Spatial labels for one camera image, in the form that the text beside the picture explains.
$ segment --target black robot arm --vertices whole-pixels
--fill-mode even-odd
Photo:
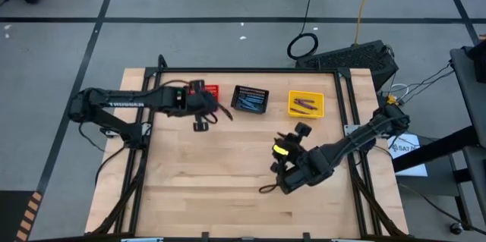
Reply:
[[[166,86],[168,83],[184,83],[183,87]],[[147,128],[139,123],[126,123],[104,111],[104,108],[151,108],[169,117],[195,116],[195,131],[206,131],[209,123],[215,124],[214,112],[221,110],[232,120],[227,109],[222,107],[211,93],[204,91],[203,80],[184,82],[174,80],[149,91],[119,91],[88,88],[71,97],[68,116],[78,123],[93,122],[105,130],[121,136],[127,147],[144,147]]]
[[[298,135],[279,134],[275,139],[273,156],[277,160],[271,170],[277,173],[276,184],[285,194],[291,193],[300,186],[314,186],[330,177],[334,168],[349,153],[360,148],[370,149],[377,136],[399,136],[409,127],[409,116],[396,105],[385,105],[374,112],[374,117],[365,125],[337,143],[324,144],[307,151],[300,142],[308,136],[311,128],[299,123],[295,128]],[[293,166],[287,169],[287,162]]]

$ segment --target wooden table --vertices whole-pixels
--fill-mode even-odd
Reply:
[[[126,69],[121,90],[140,90],[144,69]],[[219,123],[203,133],[193,132],[194,118],[167,118],[156,114],[150,143],[144,190],[138,216],[137,236],[298,238],[303,232],[313,238],[359,237],[352,185],[347,161],[334,175],[315,187],[303,186],[284,195],[280,190],[258,193],[275,182],[269,167],[276,132],[293,132],[298,121],[312,127],[302,146],[310,149],[342,139],[342,124],[332,74],[201,74],[164,73],[167,80],[204,79],[219,85],[220,102],[229,107],[235,85],[270,91],[267,113],[253,115],[235,111],[231,122],[221,113]],[[377,100],[369,70],[352,70],[359,117],[367,122]],[[287,115],[289,90],[323,93],[325,117],[317,120]],[[344,91],[348,118],[348,95]],[[136,109],[117,108],[115,115],[135,120]],[[108,140],[105,159],[122,145]],[[386,148],[384,140],[378,145]],[[128,152],[123,152],[101,171],[86,231],[92,231],[109,214],[120,197]],[[378,151],[368,155],[376,199],[388,216],[407,232],[402,202],[390,157]],[[364,210],[372,233],[369,207]],[[128,229],[131,204],[127,205],[124,230]]]

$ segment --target yellow bin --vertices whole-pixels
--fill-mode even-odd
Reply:
[[[317,110],[312,110],[305,108],[302,105],[297,105],[294,103],[295,99],[311,99],[314,102],[308,102],[309,105],[312,105],[317,108]],[[298,112],[294,112],[290,110],[290,108],[297,109],[302,112],[306,112],[307,114],[302,114]],[[301,117],[301,118],[322,118],[324,117],[324,94],[322,93],[308,93],[304,91],[289,91],[289,115],[290,117]]]

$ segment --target blue marker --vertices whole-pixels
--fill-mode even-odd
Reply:
[[[264,102],[262,100],[252,99],[252,98],[246,98],[245,100],[248,101],[248,102],[254,102],[254,103],[257,103],[257,104],[262,104]]]
[[[252,111],[258,111],[258,109],[257,109],[257,108],[255,108],[255,107],[250,107],[250,106],[246,106],[246,105],[240,105],[240,106],[241,106],[242,108],[245,108],[245,109],[250,109],[250,110],[252,110]]]
[[[260,97],[260,96],[254,96],[254,95],[246,95],[246,96],[247,96],[247,98],[264,100],[264,98],[263,97]]]
[[[243,102],[244,105],[246,105],[247,107],[251,107],[252,109],[255,109],[257,110],[257,108],[249,101],[247,100],[244,100],[242,98],[238,98],[241,102]]]

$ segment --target red object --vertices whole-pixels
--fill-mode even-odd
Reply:
[[[204,91],[207,91],[208,93],[213,94],[214,98],[216,98],[216,101],[219,102],[219,86],[218,85],[206,85],[204,87]]]

